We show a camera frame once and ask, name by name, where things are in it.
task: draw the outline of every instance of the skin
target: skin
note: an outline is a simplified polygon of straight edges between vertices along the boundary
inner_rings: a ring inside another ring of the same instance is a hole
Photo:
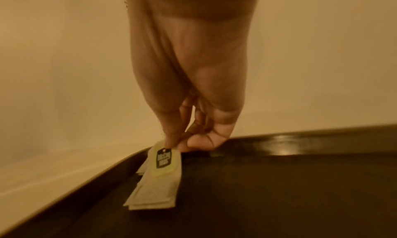
[[[166,148],[213,150],[244,105],[256,0],[127,0],[132,64]],[[188,127],[194,107],[194,123]]]

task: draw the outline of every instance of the beige wall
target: beige wall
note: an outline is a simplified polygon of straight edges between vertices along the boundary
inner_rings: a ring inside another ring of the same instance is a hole
[[[161,138],[131,71],[122,0],[0,0],[0,166]],[[259,0],[253,135],[397,123],[395,0]]]

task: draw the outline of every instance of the black tray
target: black tray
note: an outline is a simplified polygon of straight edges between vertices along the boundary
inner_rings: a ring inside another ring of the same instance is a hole
[[[397,127],[232,139],[184,154],[177,206],[130,212],[147,149],[4,238],[397,237]]]

